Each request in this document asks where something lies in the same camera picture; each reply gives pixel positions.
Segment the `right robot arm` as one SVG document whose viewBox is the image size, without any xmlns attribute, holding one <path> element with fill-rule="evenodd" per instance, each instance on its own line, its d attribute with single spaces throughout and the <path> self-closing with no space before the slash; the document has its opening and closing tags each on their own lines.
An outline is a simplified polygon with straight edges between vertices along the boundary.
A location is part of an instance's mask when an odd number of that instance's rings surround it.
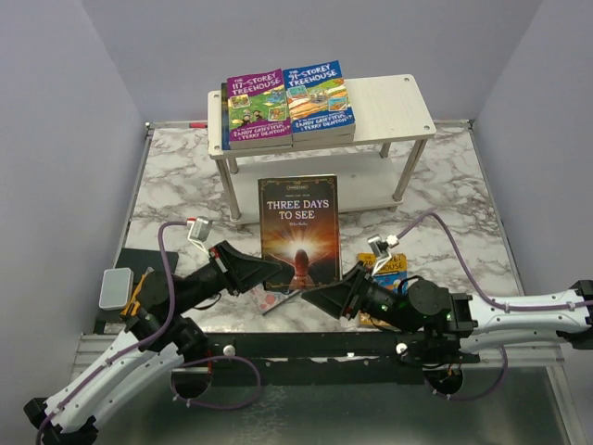
<svg viewBox="0 0 593 445">
<path fill-rule="evenodd" d="M 453 293 L 418 275 L 390 290 L 361 264 L 335 284 L 304 293 L 305 301 L 334 317 L 359 313 L 387 325 L 406 365 L 476 362 L 482 349 L 536 341 L 592 347 L 592 283 L 580 280 L 548 295 L 496 298 Z"/>
</svg>

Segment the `black hardcover book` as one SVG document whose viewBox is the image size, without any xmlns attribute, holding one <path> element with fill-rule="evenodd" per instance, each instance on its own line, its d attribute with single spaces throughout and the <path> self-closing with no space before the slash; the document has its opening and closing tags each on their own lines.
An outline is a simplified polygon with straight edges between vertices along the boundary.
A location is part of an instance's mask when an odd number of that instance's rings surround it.
<svg viewBox="0 0 593 445">
<path fill-rule="evenodd" d="M 282 265 L 264 282 L 292 293 L 338 281 L 341 252 L 334 174 L 258 179 L 261 255 Z"/>
</svg>

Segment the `blue 91-Storey Treehouse book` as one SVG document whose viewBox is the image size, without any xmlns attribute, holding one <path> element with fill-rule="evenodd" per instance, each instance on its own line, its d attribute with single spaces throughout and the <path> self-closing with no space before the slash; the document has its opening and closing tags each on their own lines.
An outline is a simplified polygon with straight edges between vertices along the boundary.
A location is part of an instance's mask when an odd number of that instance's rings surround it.
<svg viewBox="0 0 593 445">
<path fill-rule="evenodd" d="M 286 69 L 283 74 L 293 142 L 355 133 L 356 120 L 337 60 Z"/>
</svg>

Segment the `yellow 130-Storey Treehouse book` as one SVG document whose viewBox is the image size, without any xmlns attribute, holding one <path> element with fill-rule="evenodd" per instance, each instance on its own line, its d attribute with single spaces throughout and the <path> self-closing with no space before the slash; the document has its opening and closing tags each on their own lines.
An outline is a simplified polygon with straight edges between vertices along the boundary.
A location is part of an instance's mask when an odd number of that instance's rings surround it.
<svg viewBox="0 0 593 445">
<path fill-rule="evenodd" d="M 372 268 L 376 263 L 376 258 L 372 253 L 359 253 L 357 261 L 362 261 L 365 266 Z M 407 257 L 403 253 L 397 253 L 394 257 L 374 276 L 374 281 L 389 290 L 397 291 L 400 282 L 408 277 Z M 370 317 L 367 313 L 359 314 L 359 326 L 388 327 L 389 324 Z"/>
</svg>

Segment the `purple 117-Storey Treehouse book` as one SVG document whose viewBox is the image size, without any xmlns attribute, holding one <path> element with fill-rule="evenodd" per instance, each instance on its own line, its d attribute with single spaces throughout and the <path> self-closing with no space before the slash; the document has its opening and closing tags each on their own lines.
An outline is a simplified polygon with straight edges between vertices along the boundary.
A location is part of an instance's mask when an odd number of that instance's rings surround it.
<svg viewBox="0 0 593 445">
<path fill-rule="evenodd" d="M 281 69 L 227 79 L 230 149 L 292 143 L 284 74 Z"/>
</svg>

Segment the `floral pink notebook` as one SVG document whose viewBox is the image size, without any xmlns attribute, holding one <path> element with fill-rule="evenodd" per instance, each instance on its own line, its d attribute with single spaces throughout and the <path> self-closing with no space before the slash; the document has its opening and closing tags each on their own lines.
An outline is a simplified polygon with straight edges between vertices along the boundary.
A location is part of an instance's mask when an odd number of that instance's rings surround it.
<svg viewBox="0 0 593 445">
<path fill-rule="evenodd" d="M 269 312 L 276 309 L 278 306 L 285 304 L 289 299 L 297 296 L 298 290 L 289 292 L 271 292 L 258 286 L 249 292 L 257 311 L 265 316 Z"/>
</svg>

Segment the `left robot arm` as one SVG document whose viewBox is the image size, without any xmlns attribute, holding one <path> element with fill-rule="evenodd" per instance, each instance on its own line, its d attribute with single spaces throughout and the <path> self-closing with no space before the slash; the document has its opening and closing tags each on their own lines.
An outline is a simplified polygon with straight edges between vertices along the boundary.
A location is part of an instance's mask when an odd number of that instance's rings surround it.
<svg viewBox="0 0 593 445">
<path fill-rule="evenodd" d="M 124 329 L 74 381 L 24 407 L 38 444 L 92 444 L 99 426 L 168 371 L 214 360 L 207 335 L 185 313 L 222 292 L 239 296 L 284 272 L 278 261 L 246 255 L 222 241 L 185 277 L 148 273 L 122 312 Z"/>
</svg>

